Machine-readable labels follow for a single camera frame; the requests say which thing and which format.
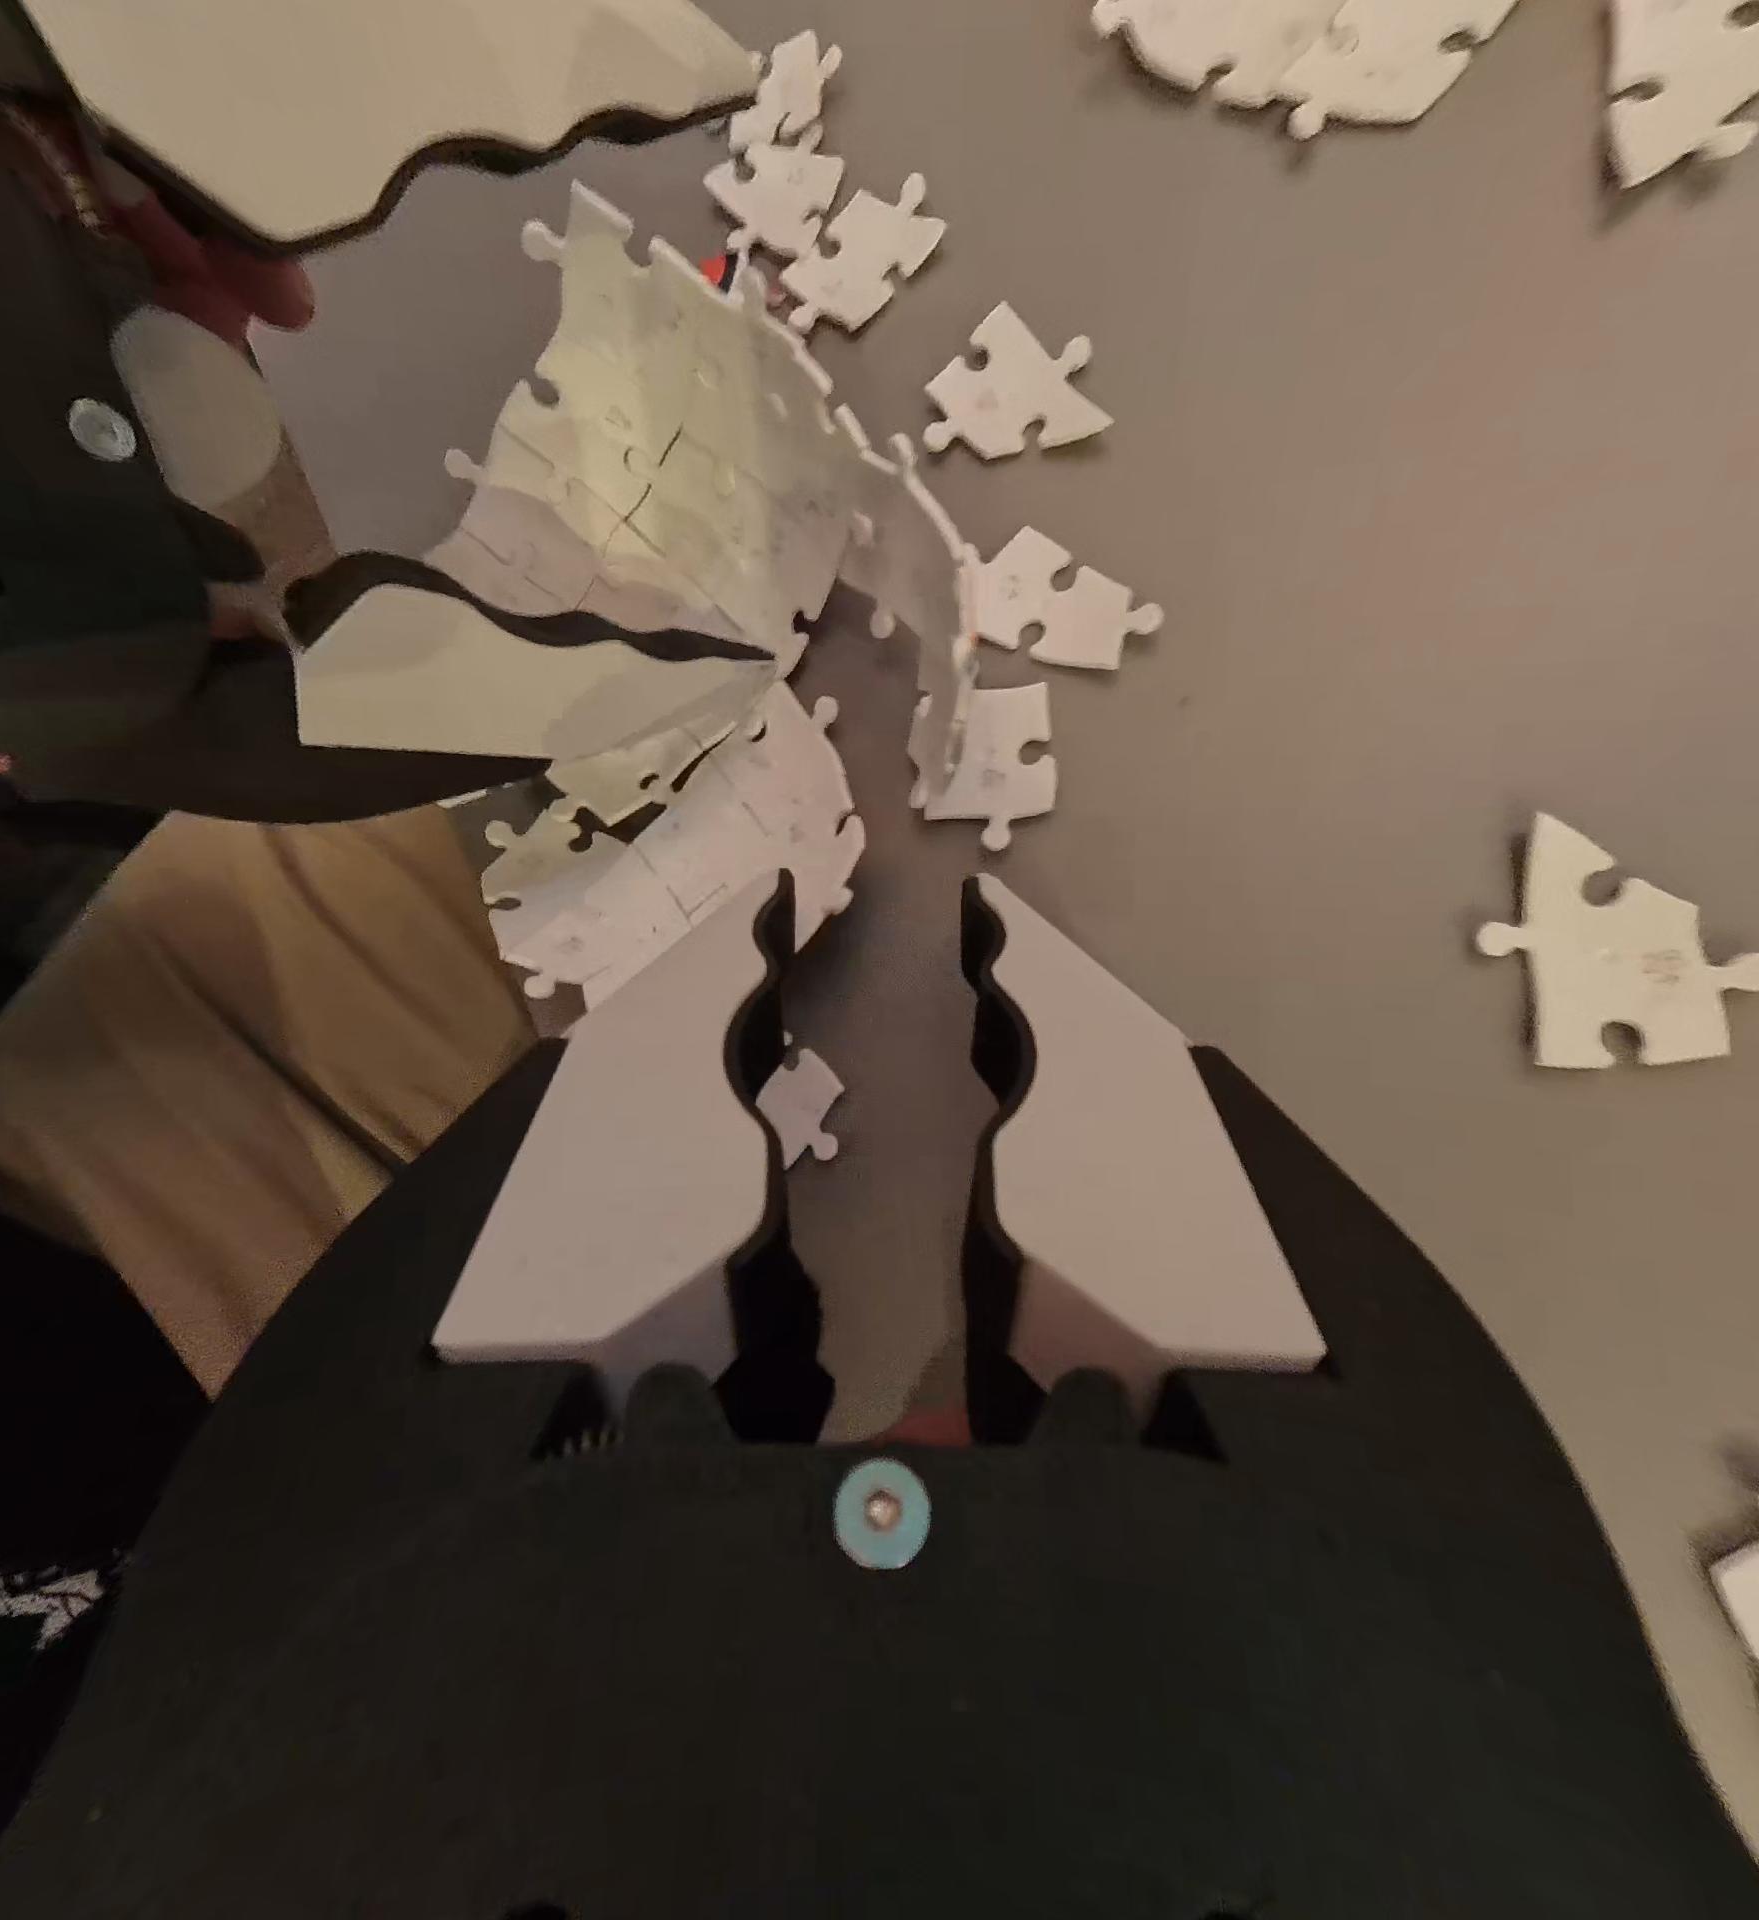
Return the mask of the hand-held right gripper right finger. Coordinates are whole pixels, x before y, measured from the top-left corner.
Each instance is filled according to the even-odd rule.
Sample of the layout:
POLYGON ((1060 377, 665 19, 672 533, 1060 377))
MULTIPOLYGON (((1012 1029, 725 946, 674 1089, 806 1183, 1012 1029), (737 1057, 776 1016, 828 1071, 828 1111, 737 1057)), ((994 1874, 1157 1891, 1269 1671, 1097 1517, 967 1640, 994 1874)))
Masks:
POLYGON ((967 883, 964 961, 987 1041, 1010 1038, 1010 1069, 979 1069, 1006 1357, 1028 1377, 1312 1372, 1327 1338, 1178 1025, 996 877, 967 883))

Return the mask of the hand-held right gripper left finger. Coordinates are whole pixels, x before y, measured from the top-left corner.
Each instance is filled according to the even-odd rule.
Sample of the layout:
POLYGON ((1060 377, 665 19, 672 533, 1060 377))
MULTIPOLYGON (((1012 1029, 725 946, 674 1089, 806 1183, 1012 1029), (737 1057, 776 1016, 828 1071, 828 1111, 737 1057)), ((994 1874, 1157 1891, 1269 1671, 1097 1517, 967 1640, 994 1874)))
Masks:
POLYGON ((579 1021, 434 1333, 443 1363, 722 1374, 728 1268, 772 1221, 745 1017, 792 957, 795 883, 745 883, 579 1021))

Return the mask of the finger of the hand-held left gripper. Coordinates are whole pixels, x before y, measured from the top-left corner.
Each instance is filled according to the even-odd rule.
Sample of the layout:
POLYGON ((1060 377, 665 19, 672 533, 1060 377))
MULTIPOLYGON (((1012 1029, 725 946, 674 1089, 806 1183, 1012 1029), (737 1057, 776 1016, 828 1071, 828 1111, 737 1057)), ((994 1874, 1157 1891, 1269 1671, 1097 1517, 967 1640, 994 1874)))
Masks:
POLYGON ((288 592, 303 742, 405 754, 609 754, 740 720, 774 650, 703 592, 597 579, 528 613, 428 562, 357 554, 288 592))
POLYGON ((127 164, 272 252, 386 219, 437 164, 524 174, 750 101, 760 63, 685 2, 26 2, 127 164))

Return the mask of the curved assembled puzzle ball section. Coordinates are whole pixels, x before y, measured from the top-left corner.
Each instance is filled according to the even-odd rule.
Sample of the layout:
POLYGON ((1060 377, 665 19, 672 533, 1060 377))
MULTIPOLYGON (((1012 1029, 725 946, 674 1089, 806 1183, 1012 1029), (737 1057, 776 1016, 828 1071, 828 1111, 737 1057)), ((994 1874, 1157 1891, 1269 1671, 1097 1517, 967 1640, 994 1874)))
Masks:
POLYGON ((768 653, 776 683, 689 718, 643 720, 633 742, 546 758, 559 801, 526 831, 493 823, 482 877, 500 955, 528 997, 589 1006, 783 854, 815 881, 809 941, 850 902, 864 839, 827 709, 789 688, 806 625, 835 588, 870 601, 874 637, 916 640, 913 805, 946 796, 976 685, 975 550, 927 488, 915 445, 890 451, 835 402, 752 269, 711 284, 672 246, 638 266, 627 217, 572 186, 566 232, 524 226, 561 275, 555 333, 502 402, 486 461, 449 453, 475 500, 436 564, 476 562, 482 592, 545 599, 636 626, 714 615, 768 653))

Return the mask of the three joined white puzzle pieces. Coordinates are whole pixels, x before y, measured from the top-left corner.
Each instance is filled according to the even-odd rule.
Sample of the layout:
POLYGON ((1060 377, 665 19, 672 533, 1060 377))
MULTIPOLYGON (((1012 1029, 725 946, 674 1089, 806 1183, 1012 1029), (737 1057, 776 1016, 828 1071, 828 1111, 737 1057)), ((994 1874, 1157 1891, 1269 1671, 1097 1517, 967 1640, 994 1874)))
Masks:
POLYGON ((1288 109, 1288 134, 1407 127, 1448 93, 1511 2, 1094 2, 1151 77, 1226 109, 1288 109))

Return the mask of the person's left hand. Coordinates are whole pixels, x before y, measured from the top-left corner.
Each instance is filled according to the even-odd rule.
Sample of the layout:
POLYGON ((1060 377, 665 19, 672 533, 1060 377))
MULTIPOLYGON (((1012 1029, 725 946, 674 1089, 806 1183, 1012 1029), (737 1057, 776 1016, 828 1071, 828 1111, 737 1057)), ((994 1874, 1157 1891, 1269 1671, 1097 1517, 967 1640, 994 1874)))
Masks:
POLYGON ((193 315, 210 333, 247 350, 250 333, 306 331, 314 320, 310 275, 297 260, 250 252, 217 237, 199 242, 202 274, 193 286, 193 315))

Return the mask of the person's beige trousers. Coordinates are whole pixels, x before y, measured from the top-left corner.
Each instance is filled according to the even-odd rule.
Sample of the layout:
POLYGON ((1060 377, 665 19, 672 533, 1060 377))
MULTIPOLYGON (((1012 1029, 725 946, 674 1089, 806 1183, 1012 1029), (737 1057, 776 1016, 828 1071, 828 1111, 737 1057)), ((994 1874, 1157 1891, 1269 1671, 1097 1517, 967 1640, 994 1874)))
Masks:
POLYGON ((445 808, 172 814, 0 1013, 0 1213, 98 1256, 217 1394, 532 1041, 445 808))

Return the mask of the black printed cloth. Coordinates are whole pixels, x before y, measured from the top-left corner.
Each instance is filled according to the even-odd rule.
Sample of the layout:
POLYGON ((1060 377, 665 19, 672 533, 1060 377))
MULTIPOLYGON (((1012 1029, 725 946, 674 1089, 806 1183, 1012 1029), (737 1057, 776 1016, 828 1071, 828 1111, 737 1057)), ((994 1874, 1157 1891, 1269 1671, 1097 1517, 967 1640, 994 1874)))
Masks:
POLYGON ((0 1215, 0 1836, 208 1405, 111 1268, 0 1215))

